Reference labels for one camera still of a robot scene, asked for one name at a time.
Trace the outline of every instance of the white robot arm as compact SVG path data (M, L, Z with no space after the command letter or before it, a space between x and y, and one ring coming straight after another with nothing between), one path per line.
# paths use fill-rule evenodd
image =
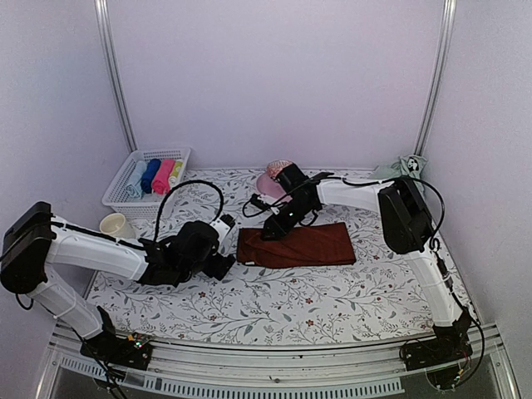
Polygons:
M223 215L210 224L187 222L177 235L158 243L115 239L69 224L40 202L6 232L0 280L7 290L26 294L74 328L84 342L82 354L146 369L150 346L116 337L106 311L87 303L52 265L101 270L149 285L177 286L198 272L221 280L235 259L218 248L233 227L233 218Z
M445 263L429 245L435 230L432 217L416 183L408 178L381 182L346 181L330 173L309 178L295 164L285 166L276 177L291 200L281 204L264 222L262 238L282 239L309 213L324 204L341 204L378 212L388 247L403 255L423 289L431 308L436 339L407 344L402 350L407 369L449 362L471 353L467 329L468 311L452 292L452 278ZM262 210L272 209L271 200L250 200Z

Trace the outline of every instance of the floral tablecloth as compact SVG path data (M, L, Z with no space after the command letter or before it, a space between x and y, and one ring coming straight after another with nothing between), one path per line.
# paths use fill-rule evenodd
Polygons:
M317 171L309 170L311 175ZM260 227L263 214L245 219L241 208L255 190L262 170L190 170L186 179L216 183L224 192L224 212L239 227ZM365 177L338 170L338 175ZM175 234L189 220L211 220L218 196L209 187L180 191L161 237ZM105 308L116 327L157 337L247 345L311 345L360 342L423 333L431 313L406 261L384 243L377 214L345 206L326 206L316 224L345 222L357 262L348 266L266 269L235 264L221 282L202 273L178 288L141 286L113 274L98 273L88 300ZM151 237L154 220L132 222L140 237ZM222 253L235 253L238 229ZM469 299L443 245L463 303Z

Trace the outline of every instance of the plastic basket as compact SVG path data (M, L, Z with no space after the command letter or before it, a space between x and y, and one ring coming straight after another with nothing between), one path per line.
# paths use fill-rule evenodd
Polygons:
M163 195L156 193L144 194L141 199L132 198L126 192L126 183L130 178L135 163L139 160L149 162L153 159L159 160L180 160L183 162L181 172L178 176L179 183L183 180L186 171L186 164L189 161L190 148L180 147L174 150L137 150L133 151L126 159L122 167L118 170L111 185L104 194L101 202L105 206L110 206L115 212L120 212L126 219L155 219L157 210ZM162 217L168 218L172 214L177 197L166 201Z

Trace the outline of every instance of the beige cup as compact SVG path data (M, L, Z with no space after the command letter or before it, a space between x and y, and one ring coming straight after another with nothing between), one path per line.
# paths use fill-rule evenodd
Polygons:
M121 239L136 239L135 231L123 214L108 214L100 222L100 231L111 237Z

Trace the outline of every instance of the brown cloth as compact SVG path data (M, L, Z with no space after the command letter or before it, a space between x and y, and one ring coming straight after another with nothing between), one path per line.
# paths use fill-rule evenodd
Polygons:
M237 260L265 268L354 264L345 223L297 227L280 241L263 241L261 229L240 229Z

